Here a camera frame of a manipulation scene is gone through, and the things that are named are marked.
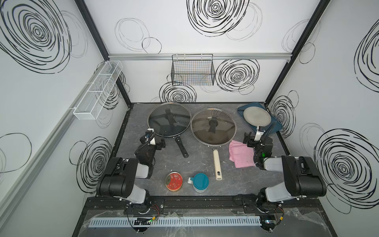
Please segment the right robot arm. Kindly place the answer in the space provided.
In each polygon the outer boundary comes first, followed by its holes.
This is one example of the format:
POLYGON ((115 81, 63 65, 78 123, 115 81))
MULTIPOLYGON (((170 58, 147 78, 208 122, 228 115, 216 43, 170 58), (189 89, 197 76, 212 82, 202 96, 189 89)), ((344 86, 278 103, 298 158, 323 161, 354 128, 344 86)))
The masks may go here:
POLYGON ((312 158, 287 155, 273 157, 272 138, 267 135, 256 139, 252 133, 245 133, 243 143, 254 149, 253 161, 256 167, 281 172, 284 177, 283 182, 260 190, 255 201, 259 211, 267 213, 287 200, 326 195, 327 185, 312 158))

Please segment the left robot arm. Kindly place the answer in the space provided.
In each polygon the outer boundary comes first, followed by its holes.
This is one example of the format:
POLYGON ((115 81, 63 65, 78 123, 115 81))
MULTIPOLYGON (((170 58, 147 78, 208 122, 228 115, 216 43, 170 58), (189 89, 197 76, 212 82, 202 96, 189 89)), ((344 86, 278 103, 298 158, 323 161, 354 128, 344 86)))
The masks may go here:
POLYGON ((165 147, 164 136, 148 130, 140 139, 141 145, 133 158, 112 157, 96 185, 97 197, 118 198, 139 208, 139 212, 159 207, 150 201, 149 191, 135 184, 136 179, 150 179, 156 164, 155 153, 165 147))

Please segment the pink cloth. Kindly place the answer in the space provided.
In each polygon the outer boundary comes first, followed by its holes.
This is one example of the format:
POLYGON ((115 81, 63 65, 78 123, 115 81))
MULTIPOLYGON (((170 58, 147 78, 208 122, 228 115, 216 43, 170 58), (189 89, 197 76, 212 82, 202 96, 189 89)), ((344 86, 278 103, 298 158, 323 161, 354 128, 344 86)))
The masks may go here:
POLYGON ((236 168, 256 166, 254 162, 254 148, 242 142, 232 140, 229 144, 229 160, 234 162, 236 168))

